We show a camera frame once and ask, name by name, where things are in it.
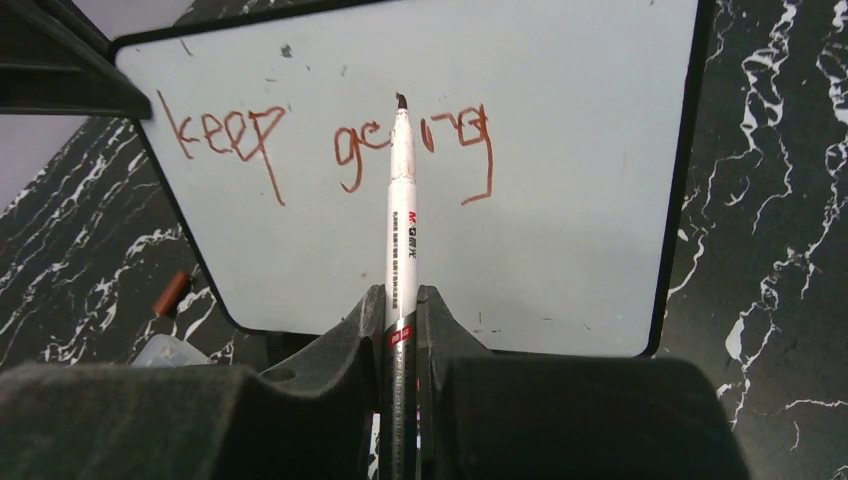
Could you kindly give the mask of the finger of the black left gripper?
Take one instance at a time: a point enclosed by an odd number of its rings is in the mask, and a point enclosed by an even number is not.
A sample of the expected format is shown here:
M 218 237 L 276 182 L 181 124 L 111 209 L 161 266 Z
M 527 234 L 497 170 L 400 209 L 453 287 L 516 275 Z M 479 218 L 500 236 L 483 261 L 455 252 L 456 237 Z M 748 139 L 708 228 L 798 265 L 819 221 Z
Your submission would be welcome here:
M 110 63 L 111 47 L 72 1 L 3 1 L 1 112 L 149 119 L 150 100 Z

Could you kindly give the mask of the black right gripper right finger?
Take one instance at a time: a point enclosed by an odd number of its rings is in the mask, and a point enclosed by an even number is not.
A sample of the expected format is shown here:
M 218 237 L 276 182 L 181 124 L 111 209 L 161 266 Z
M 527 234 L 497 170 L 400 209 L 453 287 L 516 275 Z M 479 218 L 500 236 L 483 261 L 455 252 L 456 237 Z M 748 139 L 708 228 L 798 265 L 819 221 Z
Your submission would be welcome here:
M 707 377 L 677 359 L 497 354 L 419 290 L 424 479 L 747 479 Z

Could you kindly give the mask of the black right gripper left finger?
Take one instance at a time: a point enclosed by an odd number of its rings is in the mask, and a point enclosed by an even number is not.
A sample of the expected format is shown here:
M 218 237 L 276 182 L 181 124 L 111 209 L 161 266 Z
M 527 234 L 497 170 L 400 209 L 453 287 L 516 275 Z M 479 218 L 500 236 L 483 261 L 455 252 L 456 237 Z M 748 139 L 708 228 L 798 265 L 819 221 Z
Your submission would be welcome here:
M 1 377 L 5 479 L 363 479 L 385 294 L 263 371 L 23 365 Z

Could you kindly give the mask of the red whiteboard marker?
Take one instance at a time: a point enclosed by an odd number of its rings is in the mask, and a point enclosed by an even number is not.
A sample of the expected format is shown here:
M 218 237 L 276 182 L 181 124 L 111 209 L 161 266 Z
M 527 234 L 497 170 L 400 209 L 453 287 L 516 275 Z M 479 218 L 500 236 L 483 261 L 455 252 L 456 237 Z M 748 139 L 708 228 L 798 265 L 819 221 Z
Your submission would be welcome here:
M 379 477 L 413 479 L 417 455 L 417 185 L 408 102 L 398 93 L 390 138 Z

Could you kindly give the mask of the red marker cap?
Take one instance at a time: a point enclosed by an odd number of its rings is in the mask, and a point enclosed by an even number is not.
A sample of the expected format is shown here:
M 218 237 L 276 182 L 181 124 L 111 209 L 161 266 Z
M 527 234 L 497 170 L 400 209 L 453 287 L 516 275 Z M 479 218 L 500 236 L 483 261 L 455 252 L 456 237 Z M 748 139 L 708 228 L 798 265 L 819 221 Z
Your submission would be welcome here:
M 185 271 L 177 271 L 163 289 L 151 310 L 156 317 L 175 317 L 178 304 L 191 289 L 192 276 Z

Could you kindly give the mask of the small white whiteboard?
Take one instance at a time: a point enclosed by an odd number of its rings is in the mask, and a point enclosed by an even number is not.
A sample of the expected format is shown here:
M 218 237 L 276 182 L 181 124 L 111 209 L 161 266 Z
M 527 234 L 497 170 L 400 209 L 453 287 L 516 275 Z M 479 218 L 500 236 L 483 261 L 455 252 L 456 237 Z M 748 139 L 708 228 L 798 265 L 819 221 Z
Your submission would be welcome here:
M 386 278 L 408 100 L 418 278 L 504 351 L 655 350 L 708 1 L 324 1 L 119 38 L 225 316 L 320 335 Z

